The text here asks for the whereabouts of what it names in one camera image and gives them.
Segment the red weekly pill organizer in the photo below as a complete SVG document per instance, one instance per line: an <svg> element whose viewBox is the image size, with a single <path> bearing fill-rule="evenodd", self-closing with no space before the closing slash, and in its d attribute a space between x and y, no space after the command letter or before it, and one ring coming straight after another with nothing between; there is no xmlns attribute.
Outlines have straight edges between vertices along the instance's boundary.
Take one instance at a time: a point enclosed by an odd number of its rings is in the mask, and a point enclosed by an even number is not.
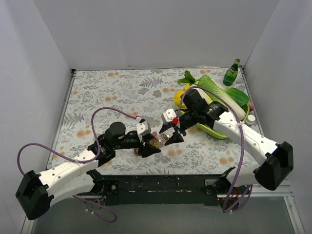
<svg viewBox="0 0 312 234"><path fill-rule="evenodd" d="M151 134L154 137L156 137L158 135L156 131L152 132ZM134 153L135 153L135 156L140 156L140 154L138 153L138 148L134 148Z"/></svg>

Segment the clear pill bottle yellow pills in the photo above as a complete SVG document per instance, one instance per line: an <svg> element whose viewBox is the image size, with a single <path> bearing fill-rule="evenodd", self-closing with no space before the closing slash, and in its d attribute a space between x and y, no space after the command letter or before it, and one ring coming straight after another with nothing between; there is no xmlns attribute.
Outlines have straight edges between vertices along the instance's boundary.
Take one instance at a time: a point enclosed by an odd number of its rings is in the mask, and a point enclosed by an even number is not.
<svg viewBox="0 0 312 234"><path fill-rule="evenodd" d="M160 149L160 148L162 148L163 146L165 146L165 143L171 138L171 136L172 136L171 133L169 133L169 134L167 134L167 133L162 133L162 134L160 134L160 135L155 136L153 139L151 139L151 140L149 141L149 143L150 143L152 146L154 146L154 147Z"/></svg>

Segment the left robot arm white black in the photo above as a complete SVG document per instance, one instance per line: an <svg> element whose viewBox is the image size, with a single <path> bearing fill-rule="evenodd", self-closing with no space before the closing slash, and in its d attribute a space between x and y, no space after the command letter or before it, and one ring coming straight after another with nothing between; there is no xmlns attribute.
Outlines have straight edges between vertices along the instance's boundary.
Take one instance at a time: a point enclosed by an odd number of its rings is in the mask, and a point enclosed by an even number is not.
<svg viewBox="0 0 312 234"><path fill-rule="evenodd" d="M154 138L147 122L137 124L136 130L126 132L121 122L114 122L90 145L71 161L52 169L27 172L17 189L16 198L29 220L45 214L55 203L73 195L88 193L107 195L118 183L104 179L97 168L116 156L116 150L137 149L141 157L160 152L150 141Z"/></svg>

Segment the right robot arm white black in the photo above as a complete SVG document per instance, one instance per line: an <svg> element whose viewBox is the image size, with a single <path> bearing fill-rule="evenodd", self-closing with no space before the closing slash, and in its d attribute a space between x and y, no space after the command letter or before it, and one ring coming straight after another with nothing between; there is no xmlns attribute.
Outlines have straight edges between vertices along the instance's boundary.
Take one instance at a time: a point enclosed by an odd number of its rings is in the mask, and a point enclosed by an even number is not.
<svg viewBox="0 0 312 234"><path fill-rule="evenodd" d="M279 144L257 133L239 121L223 103L208 104L196 89L189 89L183 102L188 112L181 115L168 109L161 116L163 125L159 132L174 129L166 145L183 142L186 130L200 123L226 135L256 160L255 165L246 169L229 168L212 184L213 190L231 194L240 186L259 184L274 191L293 170L293 147L289 143Z"/></svg>

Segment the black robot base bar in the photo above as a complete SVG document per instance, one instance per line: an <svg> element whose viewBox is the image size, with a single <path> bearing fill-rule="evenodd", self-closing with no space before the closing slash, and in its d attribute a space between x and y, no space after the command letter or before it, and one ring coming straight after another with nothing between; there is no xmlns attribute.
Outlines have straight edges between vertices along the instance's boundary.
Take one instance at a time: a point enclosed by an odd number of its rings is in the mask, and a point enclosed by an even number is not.
<svg viewBox="0 0 312 234"><path fill-rule="evenodd" d="M230 186L220 175L92 175L89 195L105 198L105 204L203 204L218 206L219 196Z"/></svg>

